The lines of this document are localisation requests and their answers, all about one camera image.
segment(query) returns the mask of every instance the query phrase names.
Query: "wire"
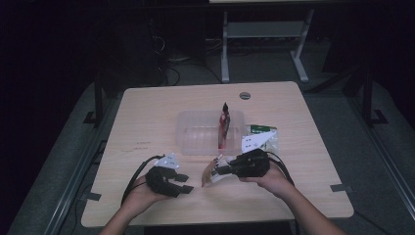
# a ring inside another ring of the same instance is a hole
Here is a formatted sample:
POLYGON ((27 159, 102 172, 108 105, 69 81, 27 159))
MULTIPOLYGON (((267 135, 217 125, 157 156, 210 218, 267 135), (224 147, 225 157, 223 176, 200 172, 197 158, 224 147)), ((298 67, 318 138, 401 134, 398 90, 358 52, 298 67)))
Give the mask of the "wire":
POLYGON ((283 171, 283 173, 284 173, 284 175, 286 176, 287 180, 288 180, 291 184, 293 184, 293 186, 296 186, 296 185, 295 185, 295 183, 294 183, 293 178, 291 178, 291 175, 289 174, 289 172, 288 172, 288 170, 287 170, 287 167, 284 165, 284 162, 280 159, 280 157, 278 157, 276 154, 274 154, 274 153, 272 153, 272 152, 265 152, 265 153, 267 153, 267 154, 271 154, 271 155, 273 155, 275 158, 277 158, 277 159, 278 159, 278 161, 279 161, 279 162, 278 162, 278 161, 276 161, 276 160, 274 160, 274 159, 272 159, 272 158, 269 158, 269 160, 270 160, 270 161, 272 161, 273 163, 277 164, 277 165, 278 165, 278 167, 280 167, 281 171, 283 171))
POLYGON ((197 67, 202 67, 202 68, 210 71, 210 73, 214 75, 214 77, 219 82, 219 84, 223 84, 222 80, 216 75, 216 73, 214 73, 214 71, 211 70, 210 68, 208 68, 207 66, 200 65, 200 64, 196 64, 196 63, 187 63, 187 64, 176 64, 176 65, 173 65, 173 67, 178 67, 178 66, 197 66, 197 67))
MULTIPOLYGON (((291 175, 288 173, 287 167, 285 166, 284 162, 280 159, 280 157, 278 157, 276 154, 272 153, 272 152, 265 152, 267 154, 273 155, 275 158, 277 158, 278 161, 276 161, 273 158, 269 158, 270 161, 272 161, 273 163, 277 164, 278 167, 280 167, 281 171, 283 171, 284 175, 286 176, 287 180, 293 185, 296 186, 294 184, 293 179, 291 178, 291 175)), ((300 224, 299 222, 295 219, 294 220, 295 224, 296 224, 296 234, 300 235, 301 231, 300 231, 300 224)))

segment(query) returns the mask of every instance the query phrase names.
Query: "table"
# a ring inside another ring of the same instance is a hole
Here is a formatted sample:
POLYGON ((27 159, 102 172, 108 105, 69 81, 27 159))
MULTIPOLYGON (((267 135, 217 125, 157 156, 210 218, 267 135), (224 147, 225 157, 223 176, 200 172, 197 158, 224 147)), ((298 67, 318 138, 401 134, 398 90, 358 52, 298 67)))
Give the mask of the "table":
MULTIPOLYGON (((183 110, 243 111, 247 124, 278 127, 279 155, 297 188, 328 217, 349 217, 353 208, 318 129, 294 82, 134 88, 125 91, 81 222, 104 226, 119 208, 122 193, 138 166, 154 155, 175 153, 179 173, 190 176, 189 195, 159 202, 131 221, 134 225, 256 222, 293 219, 288 207, 254 183, 236 176, 201 187, 204 168, 215 156, 183 156, 175 143, 175 125, 183 110), (242 100, 241 92, 251 99, 242 100)), ((143 170, 147 172, 152 164, 143 170)))

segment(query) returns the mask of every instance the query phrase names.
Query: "clear plastic container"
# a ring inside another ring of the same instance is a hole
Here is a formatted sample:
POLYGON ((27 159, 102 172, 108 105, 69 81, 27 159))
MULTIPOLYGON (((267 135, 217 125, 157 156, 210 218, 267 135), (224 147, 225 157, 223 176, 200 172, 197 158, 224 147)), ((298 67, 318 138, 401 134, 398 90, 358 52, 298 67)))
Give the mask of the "clear plastic container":
POLYGON ((176 142, 183 155, 236 156, 241 154, 242 136, 246 135, 245 116, 229 111, 231 121, 226 148, 218 149, 219 118, 222 111, 183 111, 178 115, 176 142))

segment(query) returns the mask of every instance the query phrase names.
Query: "gray floor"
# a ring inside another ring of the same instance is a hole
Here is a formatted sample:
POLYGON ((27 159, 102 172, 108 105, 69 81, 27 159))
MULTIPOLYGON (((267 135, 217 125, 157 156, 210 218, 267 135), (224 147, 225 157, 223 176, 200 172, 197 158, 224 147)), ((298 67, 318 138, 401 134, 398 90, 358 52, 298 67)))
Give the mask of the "gray floor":
MULTIPOLYGON (((307 84, 299 82, 289 54, 293 49, 291 44, 245 56, 231 56, 230 83, 292 80, 302 90, 311 88, 333 75, 321 72, 329 45, 329 42, 308 42, 304 47, 301 58, 310 77, 307 84)), ((214 73, 220 76, 220 56, 207 57, 208 69, 191 63, 174 68, 180 72, 177 85, 215 84, 218 81, 214 73)), ((177 78, 173 70, 167 76, 170 84, 177 78)), ((304 94, 339 176, 343 184, 351 189, 348 195, 355 215, 334 221, 349 234, 415 234, 414 218, 396 190, 383 158, 385 152, 390 154, 408 187, 414 188, 415 132, 395 108, 388 92, 376 83, 373 106, 382 110, 389 124, 368 128, 359 116, 360 96, 352 99, 345 97, 341 92, 344 83, 341 81, 319 94, 304 94)), ((100 228, 85 228, 80 224, 85 206, 82 195, 90 189, 99 165, 92 164, 85 178, 82 178, 83 172, 79 174, 76 169, 83 158, 87 158, 89 163, 100 142, 108 139, 122 94, 117 99, 105 100, 105 120, 98 128, 82 123, 86 114, 94 109, 93 97, 91 85, 70 115, 10 234, 99 232, 100 228), (81 181, 79 189, 73 185, 72 190, 68 190, 72 179, 81 181), (70 194, 76 194, 73 201, 65 197, 70 194), (64 204, 70 208, 68 215, 64 212, 61 216, 66 218, 62 228, 54 227, 50 221, 54 221, 54 212, 58 212, 64 204)), ((141 227, 130 227, 126 234, 142 232, 141 227)))

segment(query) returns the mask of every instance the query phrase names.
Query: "black device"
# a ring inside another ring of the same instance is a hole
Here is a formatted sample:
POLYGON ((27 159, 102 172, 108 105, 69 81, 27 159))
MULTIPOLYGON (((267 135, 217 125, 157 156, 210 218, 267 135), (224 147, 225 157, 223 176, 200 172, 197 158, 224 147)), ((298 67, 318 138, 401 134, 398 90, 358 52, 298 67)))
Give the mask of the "black device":
POLYGON ((294 185, 294 181, 281 159, 274 153, 265 152, 261 149, 254 149, 237 156, 235 160, 228 163, 229 165, 217 167, 216 172, 218 174, 232 173, 238 177, 262 177, 270 169, 269 162, 277 164, 288 181, 294 185), (272 155, 278 161, 270 158, 269 155, 272 155))
MULTIPOLYGON (((144 161, 140 167, 135 171, 134 175, 131 177, 127 187, 125 188, 124 194, 122 196, 121 204, 124 203, 125 199, 127 198, 128 194, 133 190, 135 187, 134 182, 137 179, 138 175, 141 173, 141 171, 144 169, 144 167, 147 165, 148 162, 154 159, 161 159, 164 156, 154 156, 150 157, 146 161, 144 161)), ((174 169, 172 168, 166 168, 161 166, 153 166, 149 172, 146 174, 146 182, 147 185, 150 187, 150 189, 159 194, 166 195, 168 197, 174 197, 177 198, 180 193, 183 194, 189 194, 192 190, 192 186, 188 185, 175 185, 168 181, 168 179, 174 179, 178 182, 186 182, 189 176, 185 174, 178 174, 174 169)))

